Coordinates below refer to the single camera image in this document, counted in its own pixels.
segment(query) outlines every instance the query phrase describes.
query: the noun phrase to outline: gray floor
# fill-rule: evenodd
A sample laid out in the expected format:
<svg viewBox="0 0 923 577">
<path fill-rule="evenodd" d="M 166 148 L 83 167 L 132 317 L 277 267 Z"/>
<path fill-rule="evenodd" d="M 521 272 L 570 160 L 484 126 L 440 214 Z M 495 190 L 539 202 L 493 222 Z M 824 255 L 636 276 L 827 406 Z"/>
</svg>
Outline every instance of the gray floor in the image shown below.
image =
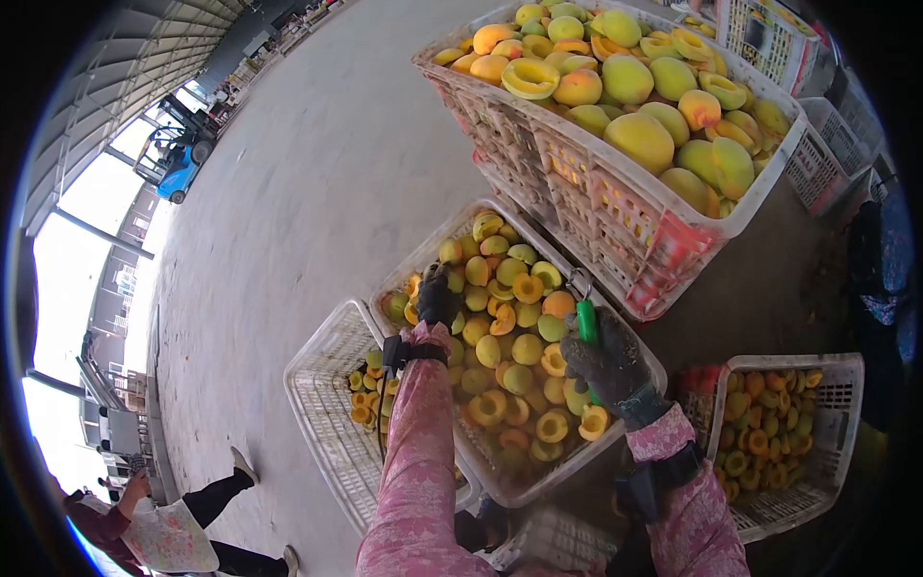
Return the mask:
<svg viewBox="0 0 923 577">
<path fill-rule="evenodd" d="M 636 0 L 668 17 L 668 8 Z M 158 281 L 158 378 L 180 492 L 231 472 L 263 483 L 209 527 L 306 574 L 351 574 L 359 537 L 326 486 L 282 370 L 346 295 L 367 297 L 468 200 L 472 145 L 411 55 L 497 2 L 357 2 L 254 89 L 178 211 Z M 640 334 L 669 372 L 741 353 L 814 352 L 800 292 L 822 231 L 784 178 L 744 234 Z"/>
</svg>

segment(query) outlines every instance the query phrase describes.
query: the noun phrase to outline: pink floral sleeve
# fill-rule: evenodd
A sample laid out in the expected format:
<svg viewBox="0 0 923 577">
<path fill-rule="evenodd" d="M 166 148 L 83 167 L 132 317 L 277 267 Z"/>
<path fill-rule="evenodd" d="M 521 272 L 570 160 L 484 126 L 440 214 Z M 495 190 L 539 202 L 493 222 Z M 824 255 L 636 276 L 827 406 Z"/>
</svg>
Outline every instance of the pink floral sleeve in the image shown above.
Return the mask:
<svg viewBox="0 0 923 577">
<path fill-rule="evenodd" d="M 627 435 L 635 462 L 659 461 L 695 439 L 678 404 L 652 425 Z M 670 495 L 668 517 L 647 526 L 653 564 L 660 577 L 749 575 L 744 547 L 727 507 L 725 492 L 702 464 L 691 483 Z"/>
<path fill-rule="evenodd" d="M 441 323 L 430 331 L 421 322 L 402 337 L 412 344 L 440 344 L 449 353 L 449 331 Z M 485 560 L 455 543 L 451 406 L 445 366 L 411 361 L 391 409 L 378 512 L 356 556 L 359 577 L 496 577 Z"/>
</svg>

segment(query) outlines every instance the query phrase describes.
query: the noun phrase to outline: metal roof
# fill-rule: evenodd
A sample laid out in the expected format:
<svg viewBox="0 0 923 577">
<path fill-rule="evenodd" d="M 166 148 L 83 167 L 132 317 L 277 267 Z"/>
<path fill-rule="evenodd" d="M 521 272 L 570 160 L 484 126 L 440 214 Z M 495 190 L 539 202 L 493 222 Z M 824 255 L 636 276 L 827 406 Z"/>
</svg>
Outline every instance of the metal roof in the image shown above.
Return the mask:
<svg viewBox="0 0 923 577">
<path fill-rule="evenodd" d="M 252 0 L 131 0 L 77 56 L 36 137 L 22 225 L 36 234 L 61 194 L 139 114 L 194 77 Z"/>
</svg>

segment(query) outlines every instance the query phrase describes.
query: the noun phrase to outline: glove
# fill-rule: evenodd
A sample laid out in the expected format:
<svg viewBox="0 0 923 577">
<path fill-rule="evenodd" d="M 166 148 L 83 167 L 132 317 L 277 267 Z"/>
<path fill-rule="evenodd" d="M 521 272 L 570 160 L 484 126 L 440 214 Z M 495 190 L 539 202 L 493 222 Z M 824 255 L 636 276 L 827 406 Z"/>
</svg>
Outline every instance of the glove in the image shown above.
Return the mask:
<svg viewBox="0 0 923 577">
<path fill-rule="evenodd" d="M 581 341 L 577 332 L 561 341 L 566 375 L 577 380 L 577 392 L 586 392 L 589 385 L 606 408 L 625 420 L 629 431 L 647 427 L 669 410 L 670 403 L 653 387 L 634 333 L 608 308 L 597 307 L 596 318 L 599 348 Z M 574 315 L 568 316 L 568 326 L 576 329 Z"/>
<path fill-rule="evenodd" d="M 438 322 L 446 325 L 446 329 L 451 327 L 462 302 L 459 295 L 449 290 L 449 267 L 438 263 L 429 265 L 420 282 L 419 294 L 417 318 L 425 320 L 431 328 Z"/>
</svg>

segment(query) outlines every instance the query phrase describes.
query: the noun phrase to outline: forklift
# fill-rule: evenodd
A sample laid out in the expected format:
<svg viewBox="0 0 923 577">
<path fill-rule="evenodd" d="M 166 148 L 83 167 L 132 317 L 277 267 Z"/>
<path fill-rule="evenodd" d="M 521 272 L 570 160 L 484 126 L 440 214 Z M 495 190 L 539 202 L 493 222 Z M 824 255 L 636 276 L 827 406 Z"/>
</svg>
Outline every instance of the forklift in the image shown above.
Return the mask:
<svg viewBox="0 0 923 577">
<path fill-rule="evenodd" d="M 193 113 L 173 94 L 158 104 L 178 125 L 167 122 L 148 136 L 132 170 L 157 187 L 157 195 L 182 204 L 198 169 L 218 141 L 219 127 L 204 111 Z"/>
</svg>

